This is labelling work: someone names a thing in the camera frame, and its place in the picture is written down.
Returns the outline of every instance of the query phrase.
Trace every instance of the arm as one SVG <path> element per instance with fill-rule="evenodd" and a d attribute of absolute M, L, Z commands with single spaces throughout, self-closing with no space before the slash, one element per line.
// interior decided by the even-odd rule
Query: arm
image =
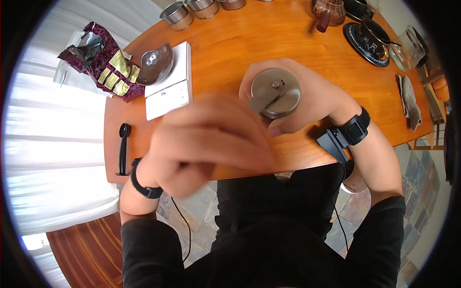
<path fill-rule="evenodd" d="M 361 114 L 359 104 L 343 89 L 291 59 L 267 60 L 251 65 L 243 78 L 239 97 L 249 99 L 254 77 L 265 69 L 276 67 L 290 71 L 298 78 L 302 95 L 293 113 L 271 122 L 269 134 L 272 137 L 295 133 L 325 117 L 341 126 L 354 115 Z M 405 213 L 397 156 L 373 121 L 368 126 L 368 135 L 349 149 L 370 190 L 372 207 L 354 233 L 346 261 L 358 271 L 355 280 L 361 283 L 360 287 L 395 287 Z M 350 273 L 349 277 L 353 280 L 354 274 Z"/>
<path fill-rule="evenodd" d="M 152 161 L 150 161 L 149 158 L 149 153 L 142 158 L 136 169 L 136 178 L 141 186 L 156 188 L 159 187 L 159 185 L 149 173 L 149 171 L 152 171 L 152 168 L 149 167 Z M 120 220 L 122 225 L 140 217 L 157 219 L 155 211 L 159 205 L 159 200 L 160 199 L 148 199 L 144 197 L 141 193 L 136 191 L 129 178 L 120 195 Z"/>
<path fill-rule="evenodd" d="M 329 117 L 336 126 L 344 125 L 361 114 L 359 104 L 343 89 L 291 59 L 266 60 L 252 64 L 239 90 L 241 99 L 251 98 L 251 82 L 258 73 L 269 68 L 291 72 L 301 86 L 301 101 L 287 117 L 269 125 L 272 137 L 295 133 L 309 123 Z M 385 135 L 371 121 L 368 135 L 359 144 L 349 146 L 355 164 L 372 195 L 372 206 L 391 196 L 402 194 L 402 179 L 397 156 Z"/>
<path fill-rule="evenodd" d="M 201 98 L 166 114 L 136 169 L 141 186 L 162 187 L 162 197 L 187 197 L 210 178 L 216 164 L 266 169 L 272 155 L 264 127 L 238 99 Z M 120 195 L 122 275 L 125 287 L 180 287 L 181 244 L 173 228 L 155 220 L 158 199 L 128 180 Z"/>
<path fill-rule="evenodd" d="M 354 115 L 361 114 L 359 104 L 348 95 L 341 95 L 336 110 L 329 114 L 336 126 L 346 124 Z M 394 148 L 373 120 L 368 135 L 357 145 L 349 145 L 355 165 L 370 190 L 371 206 L 392 196 L 402 195 L 402 176 Z"/>

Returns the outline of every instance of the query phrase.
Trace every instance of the black velcro strap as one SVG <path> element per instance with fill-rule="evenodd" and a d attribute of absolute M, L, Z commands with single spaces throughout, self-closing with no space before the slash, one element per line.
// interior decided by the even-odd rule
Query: black velcro strap
<path fill-rule="evenodd" d="M 136 178 L 136 167 L 138 166 L 139 162 L 142 158 L 136 158 L 133 160 L 133 170 L 131 171 L 131 183 L 133 187 L 141 193 L 144 197 L 149 199 L 157 199 L 162 195 L 163 189 L 162 187 L 158 188 L 151 188 L 151 187 L 143 187 L 139 184 L 138 179 Z"/>
<path fill-rule="evenodd" d="M 368 135 L 368 125 L 370 124 L 370 115 L 362 107 L 362 114 L 355 115 L 345 125 L 339 127 L 338 130 L 347 140 L 349 145 L 356 145 Z"/>

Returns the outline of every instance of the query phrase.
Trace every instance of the yellow label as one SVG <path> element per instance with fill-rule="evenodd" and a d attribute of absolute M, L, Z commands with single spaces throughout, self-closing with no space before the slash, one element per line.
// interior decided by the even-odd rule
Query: yellow label
<path fill-rule="evenodd" d="M 106 79 L 107 75 L 109 75 L 111 71 L 109 70 L 109 68 L 105 68 L 104 71 L 101 73 L 101 75 L 99 75 L 99 79 L 98 79 L 98 82 L 99 83 L 104 83 L 104 80 Z"/>
<path fill-rule="evenodd" d="M 131 69 L 130 82 L 136 83 L 136 79 L 138 78 L 138 75 L 139 75 L 139 68 L 138 66 L 133 65 L 133 68 Z"/>
<path fill-rule="evenodd" d="M 123 96 L 128 91 L 128 89 L 130 89 L 130 86 L 126 84 L 125 82 L 123 82 L 122 80 L 120 80 L 117 83 L 117 85 L 115 85 L 113 92 L 117 94 L 118 96 Z"/>
<path fill-rule="evenodd" d="M 117 82 L 120 79 L 117 75 L 112 73 L 108 78 L 104 86 L 106 86 L 109 90 L 112 90 L 112 87 L 114 87 L 115 82 Z"/>
<path fill-rule="evenodd" d="M 118 50 L 117 53 L 112 56 L 109 64 L 114 66 L 114 68 L 122 73 L 122 75 L 125 77 L 128 77 L 130 74 L 130 69 L 126 65 L 126 59 L 123 57 L 122 50 Z"/>

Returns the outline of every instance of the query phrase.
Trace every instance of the orange wooden tabletop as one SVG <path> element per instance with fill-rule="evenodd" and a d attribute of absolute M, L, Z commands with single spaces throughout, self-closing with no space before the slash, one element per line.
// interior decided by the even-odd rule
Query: orange wooden tabletop
<path fill-rule="evenodd" d="M 402 112 L 395 74 L 391 61 L 386 68 L 372 65 L 363 59 L 346 41 L 342 26 L 328 27 L 326 33 L 315 29 L 316 20 L 309 14 L 310 1 L 247 0 L 245 7 L 227 11 L 220 9 L 216 16 L 195 19 L 186 30 L 173 31 L 164 21 L 136 38 L 125 51 L 139 63 L 144 52 L 168 41 L 176 46 L 184 41 L 192 48 L 192 86 L 194 99 L 203 93 L 230 94 L 238 97 L 240 81 L 247 67 L 257 61 L 288 57 L 313 69 L 351 94 L 369 112 L 393 146 L 427 135 L 432 129 L 425 92 L 413 69 L 408 73 L 421 109 L 422 125 L 416 132 L 408 128 Z M 395 32 L 380 14 L 373 17 L 397 40 Z M 345 23 L 353 22 L 346 17 Z M 131 125 L 128 159 L 142 157 L 148 151 L 149 138 L 161 118 L 146 120 L 145 98 L 124 103 L 108 98 L 104 115 L 104 158 L 107 180 L 126 182 L 127 176 L 118 172 L 118 129 L 122 123 Z M 334 163 L 335 159 L 320 148 L 311 135 L 322 124 L 312 123 L 292 135 L 271 139 L 277 170 L 267 173 L 298 170 Z M 254 171 L 218 166 L 213 178 L 254 176 Z"/>

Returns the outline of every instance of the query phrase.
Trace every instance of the purple patterned bag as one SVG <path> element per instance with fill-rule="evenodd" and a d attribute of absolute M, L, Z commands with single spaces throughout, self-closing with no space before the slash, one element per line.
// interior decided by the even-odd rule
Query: purple patterned bag
<path fill-rule="evenodd" d="M 144 94 L 145 87 L 136 84 L 139 66 L 128 61 L 122 50 L 102 26 L 90 22 L 77 47 L 70 45 L 58 58 L 79 73 L 89 75 L 96 86 L 130 102 Z"/>

